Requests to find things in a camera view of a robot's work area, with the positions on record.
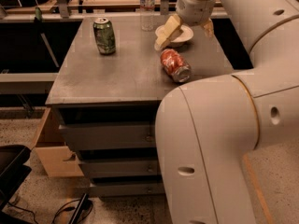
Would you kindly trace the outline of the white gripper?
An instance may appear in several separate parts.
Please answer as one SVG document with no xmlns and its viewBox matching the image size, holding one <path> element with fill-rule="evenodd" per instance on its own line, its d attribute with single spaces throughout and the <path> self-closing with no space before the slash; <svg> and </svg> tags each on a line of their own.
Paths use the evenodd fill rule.
<svg viewBox="0 0 299 224">
<path fill-rule="evenodd" d="M 176 12 L 171 15 L 164 25 L 164 30 L 157 36 L 154 47 L 162 50 L 167 47 L 172 40 L 180 36 L 180 28 L 184 23 L 192 25 L 202 25 L 206 37 L 214 36 L 214 25 L 210 19 L 215 5 L 215 0 L 177 0 Z"/>
</svg>

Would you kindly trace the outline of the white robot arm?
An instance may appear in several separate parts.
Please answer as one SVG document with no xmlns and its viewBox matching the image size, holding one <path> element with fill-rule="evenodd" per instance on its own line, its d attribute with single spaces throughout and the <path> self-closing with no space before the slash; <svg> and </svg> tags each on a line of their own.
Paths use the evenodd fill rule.
<svg viewBox="0 0 299 224">
<path fill-rule="evenodd" d="M 170 91 L 156 146 L 173 224 L 256 224 L 241 159 L 298 134 L 296 0 L 221 0 L 250 70 Z"/>
</svg>

